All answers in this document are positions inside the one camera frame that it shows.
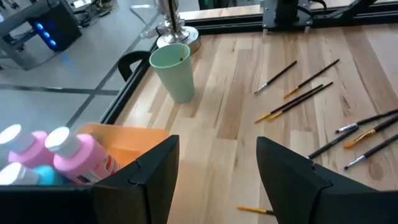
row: wooden table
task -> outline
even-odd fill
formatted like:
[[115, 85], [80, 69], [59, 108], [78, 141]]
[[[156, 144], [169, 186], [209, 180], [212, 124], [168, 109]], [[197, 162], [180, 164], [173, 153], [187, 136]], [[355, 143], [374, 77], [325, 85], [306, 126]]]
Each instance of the wooden table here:
[[[183, 17], [252, 14], [258, 6], [183, 13]], [[256, 162], [256, 138], [266, 136], [303, 156], [336, 138], [334, 130], [398, 105], [398, 25], [315, 29], [309, 34], [208, 35], [193, 55], [196, 95], [175, 104], [150, 69], [121, 113], [125, 126], [164, 128], [180, 135], [180, 169], [169, 223], [276, 223], [235, 207], [271, 208]], [[284, 93], [329, 69], [293, 97], [320, 83], [334, 85], [273, 122], [254, 124], [285, 102]], [[298, 64], [261, 95], [253, 93], [288, 64]], [[360, 129], [353, 139], [373, 122]], [[315, 161], [379, 190], [397, 189], [398, 143], [348, 172], [354, 158], [398, 133], [398, 124], [352, 150], [339, 144]]]

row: pink paint bottle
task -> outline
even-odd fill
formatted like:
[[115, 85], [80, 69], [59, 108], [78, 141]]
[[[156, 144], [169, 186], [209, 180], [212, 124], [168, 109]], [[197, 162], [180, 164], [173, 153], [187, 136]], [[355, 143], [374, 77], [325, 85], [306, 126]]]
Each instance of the pink paint bottle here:
[[44, 131], [28, 133], [20, 124], [14, 124], [0, 133], [0, 149], [9, 151], [9, 162], [19, 162], [28, 168], [53, 167], [54, 153], [44, 146], [46, 137]]
[[77, 184], [93, 184], [119, 170], [114, 158], [89, 134], [57, 128], [45, 140], [54, 156], [54, 167]]

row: orange box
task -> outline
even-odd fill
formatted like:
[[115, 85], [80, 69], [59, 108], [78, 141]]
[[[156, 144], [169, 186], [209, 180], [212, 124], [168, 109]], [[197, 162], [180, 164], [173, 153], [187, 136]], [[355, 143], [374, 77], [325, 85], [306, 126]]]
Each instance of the orange box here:
[[169, 137], [163, 129], [87, 123], [77, 134], [91, 134], [124, 167]]

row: white bottle cap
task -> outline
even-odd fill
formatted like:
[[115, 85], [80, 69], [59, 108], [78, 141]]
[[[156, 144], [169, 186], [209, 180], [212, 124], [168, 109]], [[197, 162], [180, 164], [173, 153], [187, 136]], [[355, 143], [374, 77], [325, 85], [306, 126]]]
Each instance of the white bottle cap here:
[[69, 128], [60, 127], [47, 136], [44, 146], [62, 158], [69, 158], [79, 150], [80, 140]]
[[0, 171], [0, 185], [35, 185], [38, 181], [39, 175], [19, 162], [13, 162]]
[[35, 141], [32, 133], [22, 130], [20, 124], [14, 124], [0, 133], [0, 149], [21, 153]]

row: cup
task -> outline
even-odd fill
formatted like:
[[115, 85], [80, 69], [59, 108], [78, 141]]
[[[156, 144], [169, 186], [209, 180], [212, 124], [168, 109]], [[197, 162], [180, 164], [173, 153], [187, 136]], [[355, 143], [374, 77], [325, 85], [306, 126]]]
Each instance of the cup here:
[[185, 44], [170, 44], [157, 49], [149, 58], [164, 87], [176, 103], [191, 101], [195, 94], [190, 49]]

